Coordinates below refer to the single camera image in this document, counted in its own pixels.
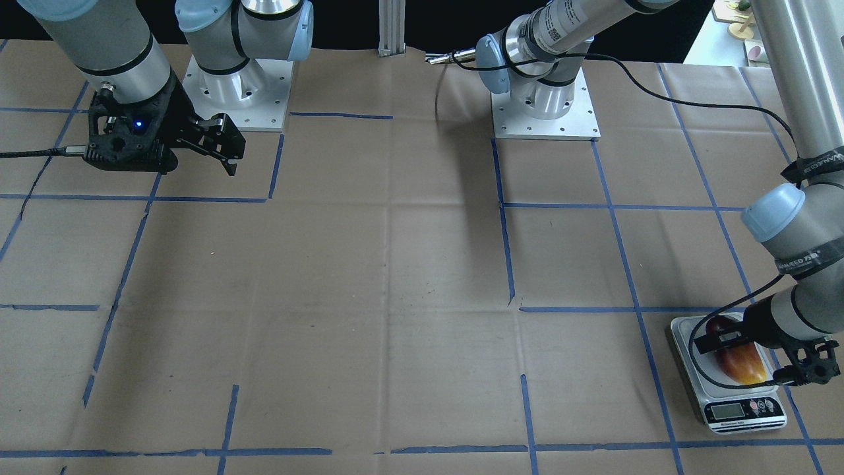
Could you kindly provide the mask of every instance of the cable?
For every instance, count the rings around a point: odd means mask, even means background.
[[[725,385],[724,383],[715,381],[713,378],[711,378],[709,376],[709,374],[704,373],[703,368],[701,368],[700,364],[697,363],[697,359],[695,359],[694,344],[695,344],[695,335],[697,335],[697,331],[700,330],[701,327],[707,321],[709,321],[712,317],[715,317],[716,315],[719,315],[721,312],[727,311],[727,310],[735,307],[736,305],[739,305],[741,303],[744,303],[744,302],[750,300],[753,297],[756,297],[757,295],[759,295],[759,294],[763,293],[764,291],[770,289],[771,287],[775,286],[782,278],[783,278],[783,275],[779,275],[779,276],[774,277],[773,280],[766,283],[764,286],[760,287],[759,290],[757,290],[756,292],[750,293],[750,294],[740,298],[739,300],[736,300],[735,302],[731,302],[731,303],[728,303],[727,305],[724,305],[723,307],[719,308],[718,310],[716,310],[716,311],[708,314],[706,317],[702,318],[701,321],[697,322],[697,325],[695,325],[695,328],[692,329],[691,334],[689,335],[689,345],[688,345],[687,349],[689,351],[689,358],[691,359],[692,364],[695,365],[695,369],[697,370],[698,374],[703,376],[703,379],[706,379],[710,383],[712,383],[712,384],[714,384],[714,385],[716,385],[720,388],[729,389],[729,390],[749,390],[749,389],[754,389],[754,388],[776,386],[776,385],[780,384],[780,383],[777,383],[776,381],[774,381],[773,379],[769,379],[765,382],[756,383],[756,384],[753,384],[753,385]]]
[[[82,156],[84,152],[84,145],[72,145],[68,147],[57,147],[55,149],[30,150],[19,152],[0,152],[0,158],[24,158],[37,156]]]
[[[502,69],[509,69],[515,68],[516,66],[524,66],[525,64],[533,64],[538,62],[538,59],[528,59],[527,61],[521,61],[519,63],[510,63],[505,64],[503,66],[490,66],[489,68],[476,68],[474,66],[467,66],[466,63],[471,63],[474,61],[473,59],[469,59],[467,61],[460,61],[454,55],[457,53],[457,50],[448,53],[448,56],[452,59],[452,61],[459,66],[461,69],[466,69],[467,71],[501,71]]]
[[[514,68],[516,66],[523,66],[525,64],[532,64],[532,63],[536,63],[536,62],[539,61],[538,59],[530,59],[530,60],[527,60],[527,61],[521,61],[519,63],[504,64],[502,66],[494,66],[494,67],[489,67],[489,68],[475,68],[475,67],[471,67],[471,66],[466,66],[466,63],[471,63],[474,60],[460,61],[454,56],[456,52],[457,51],[452,51],[452,52],[449,53],[451,60],[457,66],[459,66],[460,68],[466,69],[467,71],[480,71],[480,72],[483,72],[483,71],[500,71],[502,69]],[[640,83],[636,79],[636,77],[633,75],[633,73],[630,72],[630,70],[627,68],[627,66],[617,57],[612,57],[612,56],[609,56],[609,55],[606,55],[606,54],[599,54],[599,53],[593,53],[593,52],[564,53],[564,54],[557,56],[557,58],[566,58],[566,57],[584,57],[586,59],[604,59],[604,60],[616,63],[621,67],[622,70],[624,70],[625,74],[627,74],[627,77],[630,78],[630,81],[632,81],[633,84],[636,85],[636,87],[638,87],[640,90],[644,91],[649,96],[656,97],[657,99],[662,99],[663,101],[672,102],[674,104],[681,104],[683,106],[708,107],[708,108],[714,108],[714,109],[746,109],[746,110],[749,110],[749,111],[762,112],[764,114],[771,116],[780,125],[782,125],[782,128],[785,129],[786,133],[788,133],[788,136],[791,138],[792,141],[794,141],[794,134],[791,130],[791,127],[788,126],[786,121],[782,120],[782,117],[780,117],[779,115],[776,114],[776,112],[773,112],[770,109],[765,109],[764,107],[759,107],[759,106],[747,106],[747,105],[744,105],[744,104],[710,104],[710,103],[706,103],[706,102],[682,101],[680,99],[674,99],[673,97],[667,97],[667,96],[663,96],[661,94],[658,94],[657,92],[649,90],[647,87],[642,85],[642,83]]]

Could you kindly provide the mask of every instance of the metal post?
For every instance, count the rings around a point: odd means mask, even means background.
[[[844,145],[844,14],[838,0],[753,5],[800,156]]]
[[[404,0],[379,0],[381,42],[378,56],[404,54]]]

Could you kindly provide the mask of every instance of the black background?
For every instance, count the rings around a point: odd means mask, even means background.
[[[378,48],[377,0],[311,1],[316,15],[314,47]],[[173,13],[175,2],[138,2],[138,8],[161,43],[185,42]],[[517,16],[528,14],[545,4],[545,0],[407,0],[405,41],[408,46],[426,52],[473,47],[481,36],[501,30]],[[682,63],[711,6],[712,0],[680,0],[659,14],[634,14],[597,35],[590,52],[610,54],[628,61]],[[49,39],[35,19],[14,0],[0,0],[0,37]]]

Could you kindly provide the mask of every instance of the mounting hole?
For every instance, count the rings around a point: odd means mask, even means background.
[[[120,137],[113,139],[111,141],[111,148],[114,149],[115,152],[119,152],[123,150],[123,147],[126,146],[126,140],[121,139]]]

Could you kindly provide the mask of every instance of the kitchen scale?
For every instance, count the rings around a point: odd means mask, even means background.
[[[741,320],[741,314],[725,314]],[[701,377],[689,358],[689,335],[695,325],[705,317],[683,317],[671,321],[668,329],[669,339],[674,341],[685,369],[687,389],[690,389],[692,401],[700,409],[702,422],[716,434],[737,434],[757,430],[778,429],[786,425],[787,417],[783,411],[777,386],[766,386],[749,390],[730,390],[716,386]],[[706,326],[698,329],[697,336],[706,334]],[[756,345],[756,351],[765,365],[766,379],[771,379],[771,364],[762,348]],[[694,347],[695,360],[704,372],[715,381],[725,385],[736,385],[718,367],[715,352],[701,355]]]

